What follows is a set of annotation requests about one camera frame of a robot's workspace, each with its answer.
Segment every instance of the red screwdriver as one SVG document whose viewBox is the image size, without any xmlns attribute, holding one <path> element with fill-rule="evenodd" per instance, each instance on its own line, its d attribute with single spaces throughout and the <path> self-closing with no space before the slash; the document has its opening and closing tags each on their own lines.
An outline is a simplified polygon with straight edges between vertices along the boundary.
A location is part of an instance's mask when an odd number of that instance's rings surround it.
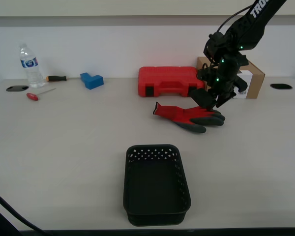
<svg viewBox="0 0 295 236">
<path fill-rule="evenodd" d="M 38 100 L 39 100 L 38 95 L 41 95 L 41 94 L 46 93 L 46 92 L 50 92 L 50 91 L 55 90 L 55 89 L 56 89 L 56 88 L 52 88 L 52 89 L 50 89 L 50 90 L 47 90 L 47 91 L 44 91 L 44 92 L 41 92 L 41 93 L 38 93 L 38 94 L 34 94 L 34 93 L 30 93 L 30 92 L 28 92 L 28 93 L 26 94 L 26 96 L 27 96 L 30 100 L 38 101 Z"/>
</svg>

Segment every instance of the brown cardboard box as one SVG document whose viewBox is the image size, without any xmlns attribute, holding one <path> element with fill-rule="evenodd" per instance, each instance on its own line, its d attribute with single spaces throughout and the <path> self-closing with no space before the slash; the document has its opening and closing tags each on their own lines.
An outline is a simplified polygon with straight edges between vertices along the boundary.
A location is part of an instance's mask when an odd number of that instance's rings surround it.
<svg viewBox="0 0 295 236">
<path fill-rule="evenodd" d="M 207 63 L 208 65 L 210 65 L 210 61 L 208 60 L 208 58 L 198 57 L 197 69 L 198 70 L 202 69 L 202 65 L 204 63 Z M 248 93 L 247 93 L 246 98 L 247 99 L 256 99 L 258 97 L 259 91 L 260 91 L 262 83 L 264 81 L 265 74 L 251 62 L 249 62 L 249 65 L 247 65 L 247 66 L 242 66 L 240 68 L 240 70 L 248 70 L 251 72 L 252 79 L 251 79 L 250 86 L 248 88 Z"/>
</svg>

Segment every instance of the red toolbox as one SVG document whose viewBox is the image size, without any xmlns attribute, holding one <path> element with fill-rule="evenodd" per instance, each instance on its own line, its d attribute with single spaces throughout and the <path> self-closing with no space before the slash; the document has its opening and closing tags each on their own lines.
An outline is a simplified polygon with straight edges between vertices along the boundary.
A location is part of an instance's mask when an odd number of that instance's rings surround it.
<svg viewBox="0 0 295 236">
<path fill-rule="evenodd" d="M 164 93 L 179 93 L 188 97 L 195 89 L 204 88 L 197 79 L 197 69 L 191 66 L 145 66 L 139 70 L 138 93 L 141 97 L 159 97 Z"/>
</svg>

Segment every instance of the black plastic basket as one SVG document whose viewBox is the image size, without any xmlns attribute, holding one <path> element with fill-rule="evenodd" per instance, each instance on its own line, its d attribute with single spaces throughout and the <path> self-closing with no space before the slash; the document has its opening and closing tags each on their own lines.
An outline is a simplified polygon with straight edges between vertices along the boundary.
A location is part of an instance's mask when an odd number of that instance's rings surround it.
<svg viewBox="0 0 295 236">
<path fill-rule="evenodd" d="M 128 149 L 123 207 L 135 226 L 177 225 L 191 206 L 181 157 L 173 145 Z"/>
</svg>

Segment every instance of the work glove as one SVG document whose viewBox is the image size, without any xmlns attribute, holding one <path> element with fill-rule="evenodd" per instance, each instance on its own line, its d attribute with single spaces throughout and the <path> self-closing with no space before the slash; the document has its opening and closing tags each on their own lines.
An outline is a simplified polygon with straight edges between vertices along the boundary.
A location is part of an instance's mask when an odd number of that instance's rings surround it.
<svg viewBox="0 0 295 236">
<path fill-rule="evenodd" d="M 203 125 L 221 126 L 225 120 L 225 117 L 216 110 L 207 111 L 207 109 L 201 107 L 183 109 L 173 106 L 161 106 L 158 102 L 155 105 L 153 114 L 170 119 L 181 128 L 195 133 L 205 133 L 207 129 Z"/>
</svg>

